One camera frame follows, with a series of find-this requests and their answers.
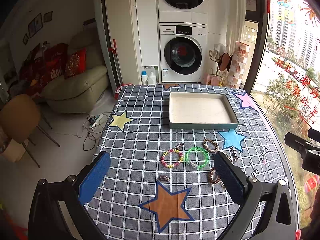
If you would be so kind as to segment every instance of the power strip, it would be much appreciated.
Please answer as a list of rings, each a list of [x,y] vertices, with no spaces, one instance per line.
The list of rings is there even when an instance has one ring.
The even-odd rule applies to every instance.
[[[93,120],[94,123],[90,124],[90,128],[94,127],[94,125],[96,124],[99,124],[102,117],[103,117],[103,114],[98,114]]]

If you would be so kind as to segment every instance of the plastic jug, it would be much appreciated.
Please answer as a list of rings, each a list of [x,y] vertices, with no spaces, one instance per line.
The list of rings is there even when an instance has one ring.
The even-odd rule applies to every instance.
[[[146,85],[147,80],[148,80],[148,75],[147,75],[146,71],[142,71],[142,75],[141,75],[142,85]]]
[[[157,77],[153,72],[151,72],[148,78],[148,85],[156,85],[156,84],[157,84]]]

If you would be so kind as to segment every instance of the beige leather sofa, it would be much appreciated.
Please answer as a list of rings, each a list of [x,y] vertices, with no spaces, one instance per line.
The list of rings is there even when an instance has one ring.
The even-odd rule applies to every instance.
[[[55,78],[42,90],[41,96],[59,113],[89,113],[109,85],[98,31],[88,29],[76,34],[68,46],[68,55],[86,47],[86,70],[74,77]]]

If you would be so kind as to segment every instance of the stacked washer dryer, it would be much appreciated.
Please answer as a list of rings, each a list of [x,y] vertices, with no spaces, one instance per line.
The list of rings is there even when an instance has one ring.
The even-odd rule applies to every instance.
[[[162,82],[200,82],[208,0],[158,0]]]

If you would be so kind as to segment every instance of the orange star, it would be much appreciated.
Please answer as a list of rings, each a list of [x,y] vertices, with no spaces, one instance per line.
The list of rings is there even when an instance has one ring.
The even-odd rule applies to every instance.
[[[158,232],[161,233],[172,220],[194,221],[184,208],[190,190],[191,188],[186,188],[172,193],[157,180],[156,197],[138,206],[156,214]]]
[[[164,91],[168,91],[171,87],[178,87],[178,88],[180,88],[180,87],[182,87],[182,86],[180,86],[179,84],[165,84],[165,85],[163,85],[163,87],[164,87]]]

